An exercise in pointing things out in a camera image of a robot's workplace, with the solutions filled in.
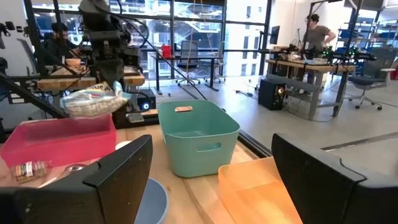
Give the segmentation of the blue shelving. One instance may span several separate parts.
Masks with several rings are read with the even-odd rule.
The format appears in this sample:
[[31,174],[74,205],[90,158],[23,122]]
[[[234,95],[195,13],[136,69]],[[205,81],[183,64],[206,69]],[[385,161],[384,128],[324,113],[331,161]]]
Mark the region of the blue shelving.
[[370,51],[372,48],[398,48],[398,20],[355,23],[344,23],[338,29],[338,38],[335,49],[344,49],[350,37],[350,47],[357,47]]

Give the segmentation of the black workbench robot arms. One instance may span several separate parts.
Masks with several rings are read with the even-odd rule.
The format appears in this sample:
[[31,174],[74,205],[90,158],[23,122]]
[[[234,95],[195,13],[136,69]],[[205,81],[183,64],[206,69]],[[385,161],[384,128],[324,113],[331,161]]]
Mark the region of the black workbench robot arms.
[[274,60],[309,65],[329,65],[338,62],[358,63],[360,60],[375,61],[377,57],[370,53],[361,52],[357,47],[349,48],[348,51],[334,51],[332,46],[321,49],[316,47],[299,49],[294,45],[290,45],[288,48],[280,49],[276,53]]

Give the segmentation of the black computer tower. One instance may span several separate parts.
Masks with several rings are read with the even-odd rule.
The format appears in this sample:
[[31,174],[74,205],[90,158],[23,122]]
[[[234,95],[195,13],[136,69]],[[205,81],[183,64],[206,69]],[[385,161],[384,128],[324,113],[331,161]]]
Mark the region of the black computer tower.
[[281,110],[284,104],[285,83],[262,79],[259,85],[258,103],[268,110]]

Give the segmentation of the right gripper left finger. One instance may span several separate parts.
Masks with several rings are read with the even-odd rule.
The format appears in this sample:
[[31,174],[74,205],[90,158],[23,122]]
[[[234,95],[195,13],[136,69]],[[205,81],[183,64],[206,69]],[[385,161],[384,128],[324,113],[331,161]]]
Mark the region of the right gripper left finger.
[[0,188],[0,224],[134,224],[152,153],[145,134],[42,188]]

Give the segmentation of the grey office chair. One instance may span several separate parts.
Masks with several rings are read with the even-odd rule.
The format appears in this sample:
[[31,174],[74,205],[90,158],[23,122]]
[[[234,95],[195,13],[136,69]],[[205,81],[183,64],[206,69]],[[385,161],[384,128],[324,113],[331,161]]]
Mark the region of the grey office chair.
[[357,89],[362,90],[358,96],[347,97],[348,101],[359,100],[355,106],[360,109],[364,101],[377,106],[377,110],[382,110],[382,105],[366,96],[366,92],[376,88],[385,88],[391,81],[391,72],[393,63],[398,56],[398,49],[393,48],[373,48],[370,53],[359,52],[355,55],[355,59],[363,59],[363,69],[360,75],[351,75],[348,81]]

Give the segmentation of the small glass spice jar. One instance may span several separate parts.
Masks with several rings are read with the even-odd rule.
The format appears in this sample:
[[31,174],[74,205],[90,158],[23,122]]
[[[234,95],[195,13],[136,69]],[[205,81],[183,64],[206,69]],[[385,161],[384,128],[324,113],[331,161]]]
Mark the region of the small glass spice jar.
[[52,167],[50,161],[29,161],[11,167],[11,177],[18,183],[45,177]]

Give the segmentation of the orange plastic tray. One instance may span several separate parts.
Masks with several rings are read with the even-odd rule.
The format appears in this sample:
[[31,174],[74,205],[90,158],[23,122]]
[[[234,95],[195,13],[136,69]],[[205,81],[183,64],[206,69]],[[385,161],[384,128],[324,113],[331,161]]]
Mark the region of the orange plastic tray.
[[221,166],[218,180],[236,224],[302,224],[273,157]]

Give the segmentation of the blue bowl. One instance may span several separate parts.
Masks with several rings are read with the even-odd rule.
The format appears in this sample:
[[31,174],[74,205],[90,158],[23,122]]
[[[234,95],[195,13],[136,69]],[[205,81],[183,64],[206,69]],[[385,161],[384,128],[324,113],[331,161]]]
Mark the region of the blue bowl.
[[169,197],[164,186],[148,178],[134,224],[164,224],[169,209]]

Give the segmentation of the teal plastic bin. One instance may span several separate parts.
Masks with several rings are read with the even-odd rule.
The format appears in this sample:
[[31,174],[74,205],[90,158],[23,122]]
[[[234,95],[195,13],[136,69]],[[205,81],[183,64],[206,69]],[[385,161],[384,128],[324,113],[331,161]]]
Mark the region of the teal plastic bin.
[[157,106],[170,169],[179,177],[216,174],[232,160],[240,125],[211,101]]

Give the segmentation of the blue Maruchan ramen packet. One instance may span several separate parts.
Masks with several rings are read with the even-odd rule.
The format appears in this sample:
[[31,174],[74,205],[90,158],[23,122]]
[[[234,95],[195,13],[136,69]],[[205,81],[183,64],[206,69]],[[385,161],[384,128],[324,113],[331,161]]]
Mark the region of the blue Maruchan ramen packet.
[[90,118],[111,114],[124,106],[132,95],[119,82],[101,82],[60,99],[60,107],[71,117]]

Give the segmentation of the iridescent spoon orange handle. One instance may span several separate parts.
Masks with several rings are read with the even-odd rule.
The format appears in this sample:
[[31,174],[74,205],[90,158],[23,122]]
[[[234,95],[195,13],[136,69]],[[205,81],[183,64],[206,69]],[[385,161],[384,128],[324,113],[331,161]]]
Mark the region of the iridescent spoon orange handle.
[[72,164],[72,165],[69,165],[69,166],[67,166],[64,169],[64,171],[60,175],[48,180],[47,182],[44,182],[42,185],[39,186],[39,188],[45,187],[46,185],[49,185],[49,184],[51,184],[52,182],[55,182],[58,179],[62,179],[64,177],[70,175],[71,173],[74,173],[76,171],[82,170],[85,167],[86,167],[85,164]]

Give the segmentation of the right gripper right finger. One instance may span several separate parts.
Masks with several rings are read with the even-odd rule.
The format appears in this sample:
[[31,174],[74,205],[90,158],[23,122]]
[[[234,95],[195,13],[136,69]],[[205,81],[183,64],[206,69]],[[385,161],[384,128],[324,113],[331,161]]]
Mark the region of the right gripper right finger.
[[279,175],[303,224],[398,224],[398,180],[286,134],[272,137]]

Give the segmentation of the dark wall monitor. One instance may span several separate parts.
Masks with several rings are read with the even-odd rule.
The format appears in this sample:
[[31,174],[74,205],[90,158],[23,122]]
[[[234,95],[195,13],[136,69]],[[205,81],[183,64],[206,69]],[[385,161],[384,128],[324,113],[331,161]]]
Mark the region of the dark wall monitor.
[[278,38],[279,38],[279,31],[280,31],[280,26],[274,26],[271,28],[271,33],[270,33],[270,44],[277,44]]

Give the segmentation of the black desk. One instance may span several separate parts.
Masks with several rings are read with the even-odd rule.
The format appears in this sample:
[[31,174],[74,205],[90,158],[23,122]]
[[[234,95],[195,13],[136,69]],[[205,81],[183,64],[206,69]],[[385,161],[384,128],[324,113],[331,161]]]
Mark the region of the black desk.
[[183,80],[185,80],[188,84],[195,86],[193,83],[193,79],[188,78],[188,75],[185,76],[184,74],[180,73],[173,66],[174,61],[185,60],[187,62],[187,65],[189,66],[190,60],[197,60],[197,61],[210,60],[211,61],[210,76],[204,79],[205,82],[207,80],[209,80],[210,82],[205,85],[214,91],[219,91],[219,89],[214,88],[214,86],[213,86],[214,81],[216,79],[219,80],[219,83],[221,83],[222,81],[225,81],[225,79],[223,79],[223,80],[221,79],[221,75],[217,75],[215,72],[216,62],[218,63],[218,66],[219,66],[218,72],[220,72],[220,69],[223,67],[223,56],[218,56],[217,54],[195,55],[195,56],[172,55],[171,57],[163,58],[162,55],[159,55],[158,53],[156,53],[156,54],[152,54],[151,57],[155,59],[155,90],[159,95],[163,95],[163,93],[160,91],[160,83],[159,83],[160,82],[160,76],[159,76],[159,62],[160,61],[164,61],[167,63],[171,62],[171,64],[169,64],[169,66],[171,67],[172,71],[177,72],[183,78]]

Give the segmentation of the wooden workbench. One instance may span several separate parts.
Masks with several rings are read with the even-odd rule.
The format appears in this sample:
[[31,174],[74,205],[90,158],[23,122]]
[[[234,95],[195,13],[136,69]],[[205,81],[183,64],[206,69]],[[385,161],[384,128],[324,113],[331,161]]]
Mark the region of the wooden workbench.
[[[332,117],[337,117],[340,109],[343,105],[343,100],[346,91],[346,84],[348,81],[349,74],[353,73],[356,70],[355,65],[345,65],[345,64],[337,64],[337,65],[310,65],[309,63],[304,62],[303,60],[297,61],[288,61],[288,60],[273,60],[268,59],[266,62],[269,64],[269,69],[266,75],[266,78],[270,78],[271,80],[278,80],[282,83],[285,83],[288,86],[292,86],[299,90],[307,90],[311,93],[310,96],[305,96],[302,94],[294,93],[293,91],[288,91],[287,95],[297,98],[299,100],[310,103],[310,108],[308,112],[308,119],[313,121],[315,113],[317,109],[320,108],[333,108]],[[293,78],[289,78],[287,76],[287,72],[283,76],[275,75],[272,73],[271,64],[275,66],[284,65],[287,67],[293,68],[302,68],[305,71],[313,71],[315,74],[314,84],[306,83],[304,81],[294,80]],[[322,81],[324,74],[328,72],[341,72],[341,80],[339,89],[335,98],[335,102],[327,102],[319,99],[319,96],[322,92]]]

